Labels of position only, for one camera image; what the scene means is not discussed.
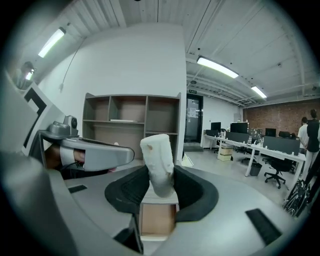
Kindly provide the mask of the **grey wooden shelf unit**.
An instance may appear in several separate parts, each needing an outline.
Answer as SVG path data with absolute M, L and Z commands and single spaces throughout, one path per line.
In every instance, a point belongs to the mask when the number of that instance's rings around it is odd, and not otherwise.
M 84 98 L 82 136 L 133 149 L 135 160 L 143 160 L 140 141 L 146 137 L 169 136 L 173 161 L 178 158 L 181 95 L 93 95 Z M 138 123 L 114 123 L 111 119 Z

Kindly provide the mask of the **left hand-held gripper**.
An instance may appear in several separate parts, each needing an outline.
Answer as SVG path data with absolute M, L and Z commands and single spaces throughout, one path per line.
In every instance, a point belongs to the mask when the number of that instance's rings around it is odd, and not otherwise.
M 45 144 L 85 151 L 84 163 L 67 168 L 98 172 L 129 164 L 134 151 L 125 146 L 67 135 L 64 114 L 36 86 L 19 90 L 7 71 L 0 73 L 0 151 L 32 157 L 45 167 Z

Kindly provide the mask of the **cardboard boxes under desk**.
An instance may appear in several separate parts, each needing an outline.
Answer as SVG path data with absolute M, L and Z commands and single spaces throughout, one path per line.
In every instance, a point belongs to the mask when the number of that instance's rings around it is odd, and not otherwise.
M 220 161 L 230 161 L 232 159 L 232 154 L 234 151 L 234 146 L 230 144 L 223 143 L 221 149 L 218 152 L 217 159 Z

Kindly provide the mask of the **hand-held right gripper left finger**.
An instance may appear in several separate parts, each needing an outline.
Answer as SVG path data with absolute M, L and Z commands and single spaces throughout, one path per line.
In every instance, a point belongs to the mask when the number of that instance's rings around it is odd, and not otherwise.
M 81 210 L 114 240 L 143 254 L 140 205 L 150 183 L 146 166 L 114 173 L 66 180 Z

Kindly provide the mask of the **black trash bin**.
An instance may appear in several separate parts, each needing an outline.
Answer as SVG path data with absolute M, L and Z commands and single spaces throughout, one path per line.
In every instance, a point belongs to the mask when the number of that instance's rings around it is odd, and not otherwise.
M 257 163 L 257 162 L 252 163 L 249 175 L 253 176 L 253 177 L 256 177 L 256 176 L 259 175 L 261 169 L 262 169 L 262 165 L 260 163 Z

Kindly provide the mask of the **person's left hand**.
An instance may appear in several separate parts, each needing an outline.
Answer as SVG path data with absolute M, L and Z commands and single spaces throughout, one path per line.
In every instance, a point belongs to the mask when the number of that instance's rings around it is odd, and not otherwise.
M 62 171 L 73 164 L 85 162 L 85 151 L 52 144 L 44 152 L 46 167 Z

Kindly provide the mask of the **dark desk divider panel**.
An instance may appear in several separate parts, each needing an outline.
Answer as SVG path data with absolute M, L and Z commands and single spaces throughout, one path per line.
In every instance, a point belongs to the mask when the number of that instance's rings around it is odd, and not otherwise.
M 248 133 L 226 132 L 225 138 L 229 141 L 247 144 L 249 140 Z
M 290 138 L 265 136 L 263 138 L 263 147 L 295 156 L 298 156 L 300 152 L 300 142 Z

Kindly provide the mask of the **white cloth roll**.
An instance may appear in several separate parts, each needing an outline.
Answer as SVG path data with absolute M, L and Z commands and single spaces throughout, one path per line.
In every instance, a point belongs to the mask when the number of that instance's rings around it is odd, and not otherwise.
M 174 162 L 170 138 L 167 134 L 156 134 L 140 141 L 149 180 L 155 194 L 168 198 L 174 192 Z

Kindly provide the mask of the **black glass door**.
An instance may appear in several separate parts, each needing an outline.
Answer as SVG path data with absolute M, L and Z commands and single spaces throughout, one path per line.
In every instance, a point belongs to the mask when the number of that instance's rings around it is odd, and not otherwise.
M 185 115 L 185 143 L 200 143 L 203 126 L 203 97 L 200 95 L 186 95 Z

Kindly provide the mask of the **sticker-covered monitor back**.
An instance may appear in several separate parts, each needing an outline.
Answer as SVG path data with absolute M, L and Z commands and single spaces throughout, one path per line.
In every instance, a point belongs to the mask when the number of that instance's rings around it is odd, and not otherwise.
M 251 138 L 251 144 L 259 144 L 262 140 L 262 132 L 263 130 L 260 128 L 249 128 L 248 129 L 248 134 L 249 137 Z

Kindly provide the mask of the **black and white backpack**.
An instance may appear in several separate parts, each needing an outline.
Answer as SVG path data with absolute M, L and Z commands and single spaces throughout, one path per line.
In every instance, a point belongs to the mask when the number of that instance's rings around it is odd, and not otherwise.
M 283 208 L 292 217 L 299 217 L 307 206 L 310 195 L 310 186 L 302 179 L 298 180 L 288 198 L 284 201 Z

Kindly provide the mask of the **black office chair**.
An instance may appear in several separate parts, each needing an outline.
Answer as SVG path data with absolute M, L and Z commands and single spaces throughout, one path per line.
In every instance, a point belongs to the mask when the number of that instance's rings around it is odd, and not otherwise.
M 275 173 L 265 172 L 264 176 L 266 177 L 265 183 L 268 183 L 270 180 L 275 180 L 277 183 L 277 188 L 281 188 L 281 182 L 285 185 L 286 180 L 283 178 L 283 173 L 287 173 L 293 170 L 293 161 L 289 159 L 284 160 L 272 160 L 270 162 L 270 168 L 275 170 Z

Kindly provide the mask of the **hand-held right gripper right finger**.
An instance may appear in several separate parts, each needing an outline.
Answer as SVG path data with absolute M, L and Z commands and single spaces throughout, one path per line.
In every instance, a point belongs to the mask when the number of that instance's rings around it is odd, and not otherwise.
M 193 168 L 174 169 L 179 211 L 159 256 L 275 256 L 296 222 L 256 189 Z

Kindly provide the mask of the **long white office desk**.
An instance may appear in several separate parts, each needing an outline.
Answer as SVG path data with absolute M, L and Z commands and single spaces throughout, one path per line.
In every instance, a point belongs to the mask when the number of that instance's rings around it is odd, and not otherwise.
M 228 140 L 223 137 L 215 137 L 215 136 L 210 136 L 210 135 L 204 135 L 203 137 L 207 140 L 211 140 L 210 149 L 212 148 L 213 141 L 219 141 L 220 143 L 225 142 L 226 144 L 232 145 L 235 147 L 245 147 L 248 149 L 252 149 L 249 164 L 248 164 L 248 167 L 247 167 L 245 175 L 244 175 L 245 177 L 248 177 L 250 175 L 250 171 L 251 171 L 251 167 L 252 167 L 252 163 L 253 163 L 253 159 L 254 159 L 256 151 L 259 151 L 259 155 L 258 155 L 259 157 L 261 156 L 261 154 L 264 154 L 266 156 L 274 157 L 279 160 L 288 159 L 288 160 L 296 162 L 296 171 L 295 171 L 295 174 L 293 177 L 293 181 L 291 182 L 290 185 L 287 185 L 287 187 L 288 187 L 287 195 L 289 195 L 290 191 L 294 188 L 296 182 L 298 181 L 298 179 L 300 177 L 300 173 L 302 171 L 303 163 L 306 161 L 306 156 L 301 153 L 299 153 L 298 155 L 294 155 L 293 152 L 291 154 L 287 154 L 285 152 L 281 152 L 278 150 L 267 149 L 266 147 L 263 147 L 263 146 L 258 146 L 258 145 L 254 145 L 254 144 L 245 144 L 242 142 Z

